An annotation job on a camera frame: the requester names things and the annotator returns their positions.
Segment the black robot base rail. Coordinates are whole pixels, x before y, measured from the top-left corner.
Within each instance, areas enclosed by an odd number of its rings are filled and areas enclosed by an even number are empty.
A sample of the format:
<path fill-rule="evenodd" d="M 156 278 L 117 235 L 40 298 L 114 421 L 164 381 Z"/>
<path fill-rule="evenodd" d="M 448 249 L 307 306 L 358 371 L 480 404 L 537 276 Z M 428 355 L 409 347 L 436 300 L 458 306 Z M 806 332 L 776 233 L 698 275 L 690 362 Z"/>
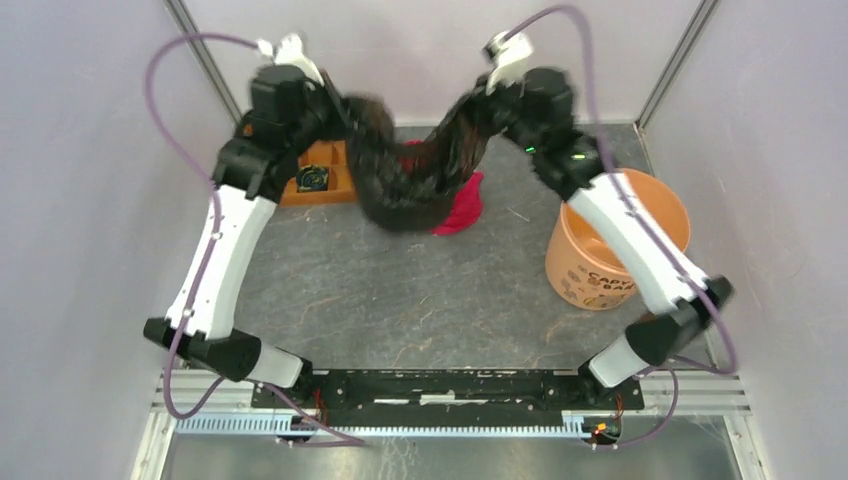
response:
<path fill-rule="evenodd" d="M 638 381 L 607 388 L 584 369 L 313 369 L 285 393 L 334 428 L 542 427 L 645 406 Z"/>

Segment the orange plastic trash bin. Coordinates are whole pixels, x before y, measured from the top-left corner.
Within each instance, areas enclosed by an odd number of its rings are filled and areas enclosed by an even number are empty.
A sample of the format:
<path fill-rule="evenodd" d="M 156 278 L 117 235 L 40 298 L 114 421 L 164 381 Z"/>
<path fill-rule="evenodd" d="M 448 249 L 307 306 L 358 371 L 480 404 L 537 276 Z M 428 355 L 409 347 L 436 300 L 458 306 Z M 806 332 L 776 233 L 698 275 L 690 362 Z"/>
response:
<path fill-rule="evenodd" d="M 682 201 L 667 185 L 647 173 L 630 168 L 622 172 L 647 212 L 671 242 L 685 251 L 690 241 L 690 221 Z M 585 310 L 616 308 L 638 292 L 611 248 L 565 203 L 548 244 L 545 272 L 563 299 Z"/>

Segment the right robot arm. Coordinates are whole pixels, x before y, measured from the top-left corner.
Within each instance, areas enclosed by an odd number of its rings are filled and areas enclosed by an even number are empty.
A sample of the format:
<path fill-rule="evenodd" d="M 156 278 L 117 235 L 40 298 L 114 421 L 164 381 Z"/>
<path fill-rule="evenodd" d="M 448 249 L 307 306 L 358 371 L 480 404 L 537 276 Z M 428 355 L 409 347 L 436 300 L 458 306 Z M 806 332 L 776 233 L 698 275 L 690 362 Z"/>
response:
<path fill-rule="evenodd" d="M 598 136 L 573 123 L 563 70 L 538 67 L 488 75 L 489 111 L 505 138 L 530 156 L 536 176 L 580 215 L 630 274 L 648 310 L 579 369 L 612 391 L 660 367 L 717 322 L 734 288 L 694 265 L 647 211 Z"/>

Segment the black plastic trash bag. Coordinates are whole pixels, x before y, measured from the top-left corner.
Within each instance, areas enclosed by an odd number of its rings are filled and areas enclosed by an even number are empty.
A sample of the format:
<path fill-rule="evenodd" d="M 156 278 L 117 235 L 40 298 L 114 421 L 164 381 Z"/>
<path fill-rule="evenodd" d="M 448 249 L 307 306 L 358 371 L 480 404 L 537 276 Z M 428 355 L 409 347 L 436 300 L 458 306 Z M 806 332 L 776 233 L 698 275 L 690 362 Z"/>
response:
<path fill-rule="evenodd" d="M 343 104 L 353 123 L 346 139 L 347 168 L 365 217 L 390 233 L 442 224 L 494 135 L 481 113 L 480 96 L 460 96 L 419 143 L 397 139 L 382 99 L 350 95 Z"/>

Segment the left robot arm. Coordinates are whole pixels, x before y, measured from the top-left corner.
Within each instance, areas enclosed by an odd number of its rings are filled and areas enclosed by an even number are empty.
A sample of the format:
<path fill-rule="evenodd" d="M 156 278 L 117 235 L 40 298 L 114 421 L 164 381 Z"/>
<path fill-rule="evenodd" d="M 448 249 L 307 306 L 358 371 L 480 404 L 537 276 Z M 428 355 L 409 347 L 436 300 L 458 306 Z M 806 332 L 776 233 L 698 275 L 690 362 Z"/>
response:
<path fill-rule="evenodd" d="M 300 156 L 342 132 L 347 121 L 338 92 L 316 67 L 263 67 L 250 94 L 251 109 L 219 150 L 209 212 L 181 291 L 164 316 L 147 319 L 143 335 L 227 380 L 290 388 L 310 362 L 236 329 L 235 307 Z"/>

